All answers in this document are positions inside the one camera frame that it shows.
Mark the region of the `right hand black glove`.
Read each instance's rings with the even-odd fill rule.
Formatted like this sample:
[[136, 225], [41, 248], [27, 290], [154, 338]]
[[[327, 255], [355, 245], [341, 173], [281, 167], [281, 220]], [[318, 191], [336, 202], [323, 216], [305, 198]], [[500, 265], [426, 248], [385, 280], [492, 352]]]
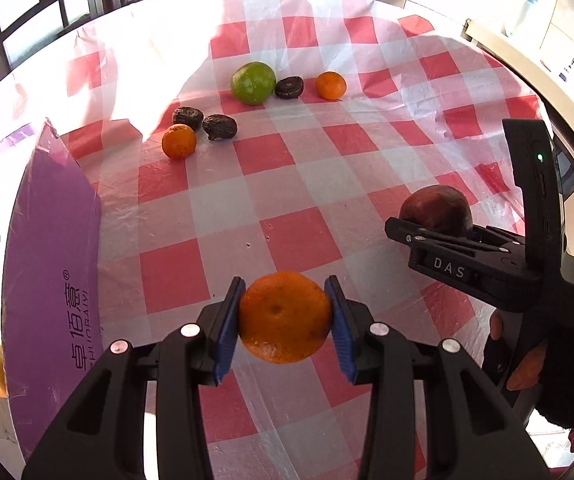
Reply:
[[574, 452], [574, 326], [540, 340], [505, 382], [511, 392], [534, 387], [540, 388], [535, 409], [551, 424], [569, 431]]

